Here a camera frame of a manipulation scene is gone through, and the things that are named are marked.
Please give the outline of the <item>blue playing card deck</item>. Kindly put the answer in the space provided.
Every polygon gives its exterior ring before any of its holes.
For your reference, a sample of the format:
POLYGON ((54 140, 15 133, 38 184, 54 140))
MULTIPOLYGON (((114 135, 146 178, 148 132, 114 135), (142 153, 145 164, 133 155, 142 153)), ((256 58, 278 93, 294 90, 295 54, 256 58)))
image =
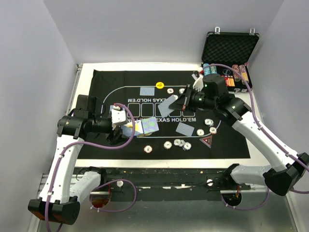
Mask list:
MULTIPOLYGON (((121 129, 123 135, 130 137, 133 131, 132 122, 121 125, 121 129)), ((155 117, 143 118, 135 121, 134 136, 136 137, 149 136, 157 131, 159 131, 159 126, 155 117)))

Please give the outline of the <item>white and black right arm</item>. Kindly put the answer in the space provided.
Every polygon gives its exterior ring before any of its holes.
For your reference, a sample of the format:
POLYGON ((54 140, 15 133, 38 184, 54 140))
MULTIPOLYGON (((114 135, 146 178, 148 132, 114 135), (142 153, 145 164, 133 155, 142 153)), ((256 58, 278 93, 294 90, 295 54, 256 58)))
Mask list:
POLYGON ((187 85, 170 109, 177 111, 212 110, 214 115, 249 140, 269 162, 268 166, 232 164, 222 177, 227 189, 239 184, 256 184, 268 187, 284 196, 309 167, 307 153, 299 154, 276 137, 242 99, 228 92, 225 80, 218 74, 200 76, 187 85))

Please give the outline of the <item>blue white chip stack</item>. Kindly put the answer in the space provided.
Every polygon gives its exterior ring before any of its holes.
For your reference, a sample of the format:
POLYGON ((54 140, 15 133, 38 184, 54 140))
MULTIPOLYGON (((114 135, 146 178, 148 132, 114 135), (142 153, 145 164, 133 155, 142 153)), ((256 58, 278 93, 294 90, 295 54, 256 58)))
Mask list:
POLYGON ((190 150, 192 145, 189 142, 185 142, 182 146, 183 150, 190 150))

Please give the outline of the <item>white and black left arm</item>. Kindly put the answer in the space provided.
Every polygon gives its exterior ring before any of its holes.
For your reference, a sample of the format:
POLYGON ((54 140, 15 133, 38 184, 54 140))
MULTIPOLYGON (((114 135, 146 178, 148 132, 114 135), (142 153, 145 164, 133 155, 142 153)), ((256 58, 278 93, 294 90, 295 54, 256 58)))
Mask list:
POLYGON ((28 210, 44 220, 47 230, 50 222, 60 225, 75 223, 81 203, 92 190, 106 188, 107 174, 103 168, 89 167, 76 184, 71 184, 75 163, 84 145, 107 150, 121 149, 128 145, 114 146, 113 139, 121 137, 120 125, 132 115, 129 109, 115 103, 107 118, 96 115, 97 98, 79 95, 75 108, 57 123, 57 140, 54 160, 38 198, 28 203, 28 210))

